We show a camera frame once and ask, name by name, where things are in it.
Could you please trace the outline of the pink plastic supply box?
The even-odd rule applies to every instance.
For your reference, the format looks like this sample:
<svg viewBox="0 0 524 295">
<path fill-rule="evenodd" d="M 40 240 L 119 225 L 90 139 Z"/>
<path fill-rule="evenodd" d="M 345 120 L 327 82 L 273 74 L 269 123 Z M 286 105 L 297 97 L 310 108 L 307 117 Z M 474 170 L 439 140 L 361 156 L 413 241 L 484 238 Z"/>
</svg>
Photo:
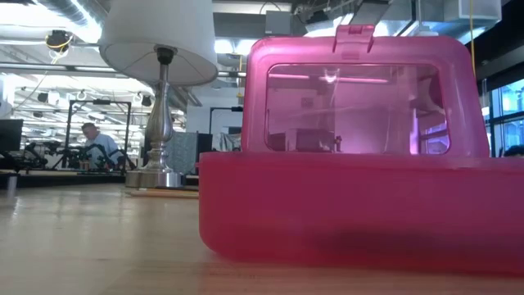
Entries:
<svg viewBox="0 0 524 295">
<path fill-rule="evenodd" d="M 524 277 L 524 160 L 493 158 L 446 36 L 257 41 L 242 145 L 201 155 L 200 236 L 244 261 Z"/>
</svg>

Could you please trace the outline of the black monitor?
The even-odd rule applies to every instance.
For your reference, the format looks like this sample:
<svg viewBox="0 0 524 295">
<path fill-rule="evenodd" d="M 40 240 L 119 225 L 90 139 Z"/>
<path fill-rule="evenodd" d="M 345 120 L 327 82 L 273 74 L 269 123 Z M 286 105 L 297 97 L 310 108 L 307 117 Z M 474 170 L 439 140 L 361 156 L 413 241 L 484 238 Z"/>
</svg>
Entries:
<svg viewBox="0 0 524 295">
<path fill-rule="evenodd" d="M 0 151 L 20 150 L 23 120 L 0 120 Z"/>
</svg>

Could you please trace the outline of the white shade silver table lamp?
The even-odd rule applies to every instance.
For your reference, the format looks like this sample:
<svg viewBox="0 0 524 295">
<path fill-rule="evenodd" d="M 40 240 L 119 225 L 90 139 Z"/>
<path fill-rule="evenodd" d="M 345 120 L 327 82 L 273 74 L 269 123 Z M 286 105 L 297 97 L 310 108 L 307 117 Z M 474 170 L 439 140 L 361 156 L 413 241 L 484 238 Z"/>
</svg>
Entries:
<svg viewBox="0 0 524 295">
<path fill-rule="evenodd" d="M 218 76 L 212 0 L 114 0 L 98 44 L 109 67 L 156 91 L 145 131 L 147 163 L 127 172 L 126 186 L 180 186 L 181 175 L 168 166 L 168 94 L 174 86 L 208 84 Z"/>
</svg>

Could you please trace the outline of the grey ceiling box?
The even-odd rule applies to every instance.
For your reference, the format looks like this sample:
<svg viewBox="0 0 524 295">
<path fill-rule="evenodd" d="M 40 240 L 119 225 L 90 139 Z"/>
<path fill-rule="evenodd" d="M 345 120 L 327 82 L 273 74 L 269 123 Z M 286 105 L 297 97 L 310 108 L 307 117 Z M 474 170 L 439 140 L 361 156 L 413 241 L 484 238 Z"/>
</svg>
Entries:
<svg viewBox="0 0 524 295">
<path fill-rule="evenodd" d="M 266 11 L 265 34 L 271 36 L 291 34 L 292 14 L 287 11 Z"/>
</svg>

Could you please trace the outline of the grey partition panel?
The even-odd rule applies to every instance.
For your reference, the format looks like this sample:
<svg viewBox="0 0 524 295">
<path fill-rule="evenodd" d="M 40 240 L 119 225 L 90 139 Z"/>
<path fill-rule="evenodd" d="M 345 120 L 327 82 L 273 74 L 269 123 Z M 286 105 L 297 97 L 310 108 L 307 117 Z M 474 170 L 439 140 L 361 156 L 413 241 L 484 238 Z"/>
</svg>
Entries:
<svg viewBox="0 0 524 295">
<path fill-rule="evenodd" d="M 195 173 L 197 133 L 173 132 L 167 143 L 168 166 L 184 175 Z"/>
</svg>

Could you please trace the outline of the black frame stand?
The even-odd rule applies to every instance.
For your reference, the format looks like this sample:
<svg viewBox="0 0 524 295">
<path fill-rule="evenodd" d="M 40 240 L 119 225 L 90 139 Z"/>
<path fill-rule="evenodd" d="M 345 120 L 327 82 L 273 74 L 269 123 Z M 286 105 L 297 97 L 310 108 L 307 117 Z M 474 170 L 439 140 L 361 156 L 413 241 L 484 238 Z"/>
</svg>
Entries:
<svg viewBox="0 0 524 295">
<path fill-rule="evenodd" d="M 127 152 L 128 151 L 128 143 L 129 143 L 129 126 L 130 126 L 130 119 L 131 119 L 131 116 L 130 116 L 131 115 L 131 103 L 130 102 L 112 102 L 109 99 L 101 99 L 101 98 L 93 99 L 93 100 L 85 100 L 85 101 L 80 101 L 79 99 L 74 99 L 73 101 L 70 101 L 70 105 L 69 105 L 69 109 L 68 109 L 67 126 L 66 126 L 66 132 L 65 132 L 65 146 L 64 146 L 64 148 L 71 148 L 71 146 L 70 146 L 71 145 L 71 134 L 70 133 L 71 133 L 71 130 L 72 130 L 72 126 L 71 125 L 72 125 L 73 115 L 76 114 L 78 111 L 84 110 L 87 107 L 87 104 L 99 105 L 99 106 L 110 106 L 111 104 L 115 104 L 118 107 L 121 107 L 121 106 L 125 105 L 128 108 L 127 111 L 124 111 L 124 114 L 126 115 L 126 121 L 125 122 L 117 121 L 116 119 L 111 117 L 110 118 L 110 122 L 111 123 L 109 125 L 105 125 L 106 129 L 109 129 L 110 131 L 113 131 L 114 133 L 116 133 L 117 131 L 122 131 L 122 130 L 125 132 L 125 135 L 124 135 L 124 150 Z M 88 109 L 86 110 L 86 112 L 88 114 L 93 112 L 93 110 L 90 107 L 87 107 L 87 108 Z"/>
<path fill-rule="evenodd" d="M 216 110 L 221 110 L 221 111 L 231 111 L 231 112 L 243 112 L 244 108 L 243 107 L 240 107 L 240 106 L 236 106 L 236 107 L 211 107 L 210 108 L 210 119 L 209 119 L 209 134 L 213 134 L 213 130 L 212 130 L 212 126 L 213 126 L 213 112 L 216 111 Z"/>
</svg>

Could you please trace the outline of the yellow pencil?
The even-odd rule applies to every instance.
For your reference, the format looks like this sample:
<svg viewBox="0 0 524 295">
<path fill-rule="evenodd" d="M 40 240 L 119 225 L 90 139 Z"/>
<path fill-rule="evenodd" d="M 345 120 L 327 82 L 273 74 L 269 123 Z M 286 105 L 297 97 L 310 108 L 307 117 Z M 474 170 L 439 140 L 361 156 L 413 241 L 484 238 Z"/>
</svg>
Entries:
<svg viewBox="0 0 524 295">
<path fill-rule="evenodd" d="M 136 190 L 130 192 L 129 195 L 131 197 L 163 197 L 179 199 L 198 199 L 200 197 L 198 191 L 164 189 Z"/>
</svg>

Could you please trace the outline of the black cabinet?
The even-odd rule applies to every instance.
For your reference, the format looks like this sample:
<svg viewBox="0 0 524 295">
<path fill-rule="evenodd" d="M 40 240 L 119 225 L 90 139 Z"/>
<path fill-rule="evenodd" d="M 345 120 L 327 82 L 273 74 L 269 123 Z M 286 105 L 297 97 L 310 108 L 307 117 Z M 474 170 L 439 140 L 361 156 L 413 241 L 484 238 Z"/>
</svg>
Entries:
<svg viewBox="0 0 524 295">
<path fill-rule="evenodd" d="M 212 134 L 197 134 L 197 152 L 211 152 L 213 144 L 213 135 Z"/>
</svg>

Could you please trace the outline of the black aluminium table frame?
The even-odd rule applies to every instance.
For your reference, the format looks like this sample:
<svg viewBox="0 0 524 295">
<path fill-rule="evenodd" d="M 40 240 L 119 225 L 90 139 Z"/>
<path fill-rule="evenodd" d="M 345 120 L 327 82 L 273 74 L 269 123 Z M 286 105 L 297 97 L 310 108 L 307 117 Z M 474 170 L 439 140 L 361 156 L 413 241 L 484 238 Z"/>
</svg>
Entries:
<svg viewBox="0 0 524 295">
<path fill-rule="evenodd" d="M 126 177 L 123 175 L 19 175 L 15 173 L 0 173 L 0 189 L 7 189 L 9 180 L 16 178 L 17 188 L 44 188 L 53 186 L 71 186 L 85 184 L 124 184 Z"/>
</svg>

